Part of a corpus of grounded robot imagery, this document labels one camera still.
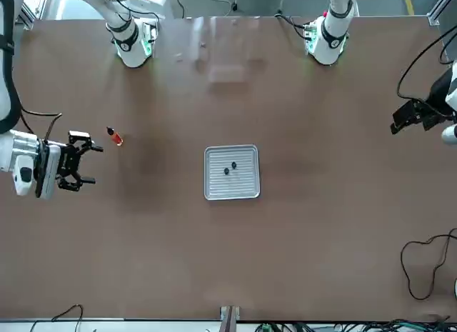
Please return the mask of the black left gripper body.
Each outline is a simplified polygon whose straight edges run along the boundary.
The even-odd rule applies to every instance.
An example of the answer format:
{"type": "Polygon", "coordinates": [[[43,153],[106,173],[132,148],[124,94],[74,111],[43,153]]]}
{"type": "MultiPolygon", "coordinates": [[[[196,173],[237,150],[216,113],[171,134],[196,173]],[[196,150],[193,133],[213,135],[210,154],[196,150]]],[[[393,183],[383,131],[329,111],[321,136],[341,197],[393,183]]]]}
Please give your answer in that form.
{"type": "Polygon", "coordinates": [[[446,103],[451,85],[452,70],[446,70],[431,86],[426,103],[443,115],[451,115],[453,109],[446,103]]]}

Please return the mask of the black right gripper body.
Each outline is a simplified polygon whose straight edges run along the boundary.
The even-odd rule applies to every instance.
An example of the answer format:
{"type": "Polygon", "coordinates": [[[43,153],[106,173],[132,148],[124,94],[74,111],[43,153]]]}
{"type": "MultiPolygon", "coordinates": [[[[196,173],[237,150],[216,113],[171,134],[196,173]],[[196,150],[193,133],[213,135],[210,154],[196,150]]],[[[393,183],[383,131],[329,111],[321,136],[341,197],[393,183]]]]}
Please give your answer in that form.
{"type": "Polygon", "coordinates": [[[79,162],[81,153],[79,148],[76,146],[65,146],[61,148],[61,155],[59,159],[59,165],[57,169],[56,182],[59,186],[59,177],[67,176],[68,180],[73,181],[70,177],[72,173],[79,173],[79,162]]]}

